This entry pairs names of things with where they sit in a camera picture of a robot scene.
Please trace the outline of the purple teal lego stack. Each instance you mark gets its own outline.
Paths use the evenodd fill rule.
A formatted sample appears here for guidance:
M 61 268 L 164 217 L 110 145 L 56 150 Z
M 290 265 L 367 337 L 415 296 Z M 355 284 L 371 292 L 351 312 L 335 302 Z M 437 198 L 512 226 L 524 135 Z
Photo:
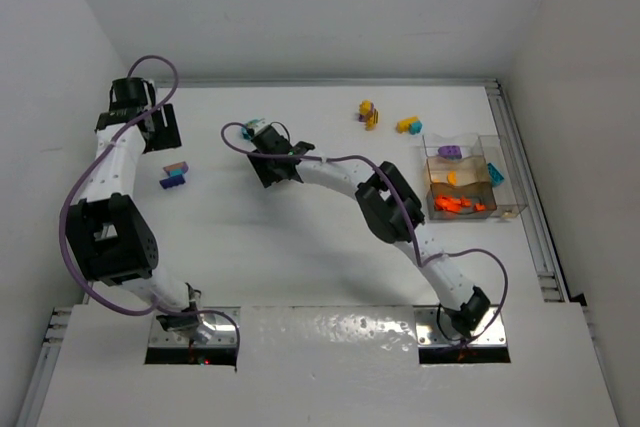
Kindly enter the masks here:
M 189 165 L 185 161 L 166 165 L 163 167 L 165 177 L 159 180 L 159 184 L 164 190 L 184 185 L 188 171 Z

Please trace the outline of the teal and purple lego cluster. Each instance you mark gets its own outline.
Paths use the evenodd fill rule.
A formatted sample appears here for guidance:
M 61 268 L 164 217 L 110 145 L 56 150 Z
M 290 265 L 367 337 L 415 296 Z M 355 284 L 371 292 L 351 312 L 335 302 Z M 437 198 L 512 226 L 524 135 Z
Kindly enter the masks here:
M 241 129 L 242 137 L 251 141 L 267 125 L 264 118 L 252 119 L 245 123 Z

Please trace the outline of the large orange curved lego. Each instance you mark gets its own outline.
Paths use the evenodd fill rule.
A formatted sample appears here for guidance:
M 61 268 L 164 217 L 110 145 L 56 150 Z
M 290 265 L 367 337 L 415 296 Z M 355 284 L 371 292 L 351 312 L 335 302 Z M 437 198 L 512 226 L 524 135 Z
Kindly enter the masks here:
M 437 210 L 461 213 L 464 209 L 471 207 L 471 201 L 465 197 L 437 195 L 434 198 L 434 206 Z

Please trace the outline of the teal lego brick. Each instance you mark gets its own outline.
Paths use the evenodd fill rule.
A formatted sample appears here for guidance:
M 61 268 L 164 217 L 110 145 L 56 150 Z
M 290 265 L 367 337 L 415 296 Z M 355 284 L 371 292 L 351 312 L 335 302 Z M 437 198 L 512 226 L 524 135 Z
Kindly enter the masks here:
M 487 164 L 487 170 L 493 187 L 498 187 L 505 181 L 505 177 L 493 163 L 489 162 Z

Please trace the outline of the curved light orange lego piece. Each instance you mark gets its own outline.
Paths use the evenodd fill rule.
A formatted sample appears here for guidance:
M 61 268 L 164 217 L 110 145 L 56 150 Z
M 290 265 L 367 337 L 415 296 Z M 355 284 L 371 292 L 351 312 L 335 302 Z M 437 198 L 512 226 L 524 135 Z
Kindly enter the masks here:
M 457 184 L 457 174 L 455 171 L 450 171 L 447 174 L 447 182 L 451 185 L 456 185 Z

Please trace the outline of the purple round lego block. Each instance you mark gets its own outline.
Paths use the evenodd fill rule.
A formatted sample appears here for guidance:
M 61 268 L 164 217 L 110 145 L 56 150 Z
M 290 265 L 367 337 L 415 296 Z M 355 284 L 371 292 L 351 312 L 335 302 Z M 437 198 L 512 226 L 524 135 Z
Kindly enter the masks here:
M 458 145 L 443 145 L 438 148 L 438 156 L 450 161 L 461 160 L 463 155 Z

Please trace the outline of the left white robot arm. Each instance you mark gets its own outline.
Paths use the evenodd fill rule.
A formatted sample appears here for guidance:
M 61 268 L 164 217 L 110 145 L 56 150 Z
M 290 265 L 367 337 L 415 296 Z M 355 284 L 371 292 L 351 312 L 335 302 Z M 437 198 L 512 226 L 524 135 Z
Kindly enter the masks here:
M 136 295 L 157 309 L 164 331 L 192 340 L 202 325 L 196 290 L 160 266 L 156 238 L 133 199 L 140 158 L 182 145 L 172 105 L 155 104 L 152 82 L 113 81 L 95 128 L 100 163 L 64 215 L 65 235 L 84 281 Z

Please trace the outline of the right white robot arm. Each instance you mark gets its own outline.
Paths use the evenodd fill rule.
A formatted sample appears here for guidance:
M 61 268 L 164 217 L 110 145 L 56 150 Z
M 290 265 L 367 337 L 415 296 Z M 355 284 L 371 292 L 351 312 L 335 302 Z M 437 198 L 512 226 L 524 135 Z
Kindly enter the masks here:
M 291 144 L 271 125 L 247 131 L 254 145 L 249 160 L 264 187 L 297 181 L 355 200 L 373 235 L 415 262 L 453 329 L 464 338 L 472 336 L 490 300 L 435 243 L 421 201 L 394 164 L 383 162 L 372 168 L 363 160 L 331 162 L 313 156 L 315 146 L 308 142 Z

